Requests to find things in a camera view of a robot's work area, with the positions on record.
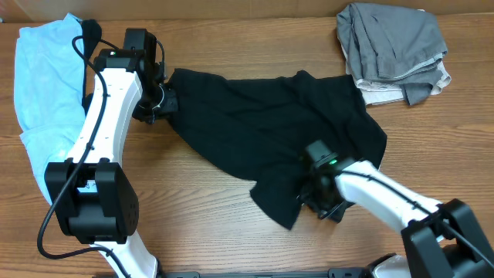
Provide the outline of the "black t-shirt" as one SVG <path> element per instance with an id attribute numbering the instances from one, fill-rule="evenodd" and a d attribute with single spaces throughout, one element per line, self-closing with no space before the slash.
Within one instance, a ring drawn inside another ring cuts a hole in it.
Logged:
<path id="1" fill-rule="evenodd" d="M 387 136 L 349 75 L 227 80 L 176 69 L 168 86 L 179 103 L 173 129 L 217 168 L 253 181 L 254 203 L 286 229 L 299 215 L 308 145 L 322 141 L 338 154 L 382 162 Z"/>

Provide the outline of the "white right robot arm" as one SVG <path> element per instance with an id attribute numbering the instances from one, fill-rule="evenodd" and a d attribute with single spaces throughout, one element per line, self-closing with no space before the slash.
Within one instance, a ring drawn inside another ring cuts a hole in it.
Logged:
<path id="1" fill-rule="evenodd" d="M 331 151 L 322 141 L 303 152 L 309 181 L 299 200 L 319 219 L 340 222 L 352 205 L 368 210 L 401 236 L 405 254 L 364 267 L 331 269 L 330 277 L 491 277 L 493 249 L 471 208 L 413 192 L 367 160 Z"/>

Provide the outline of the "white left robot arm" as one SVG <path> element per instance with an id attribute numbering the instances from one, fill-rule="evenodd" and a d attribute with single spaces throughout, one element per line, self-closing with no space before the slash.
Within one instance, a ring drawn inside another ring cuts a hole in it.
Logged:
<path id="1" fill-rule="evenodd" d="M 122 169 L 131 119 L 153 124 L 179 109 L 165 86 L 162 43 L 146 29 L 127 29 L 123 46 L 108 43 L 94 61 L 93 98 L 80 135 L 63 162 L 50 162 L 44 179 L 52 204 L 37 248 L 47 259 L 98 252 L 117 277 L 162 277 L 138 231 L 139 201 Z"/>

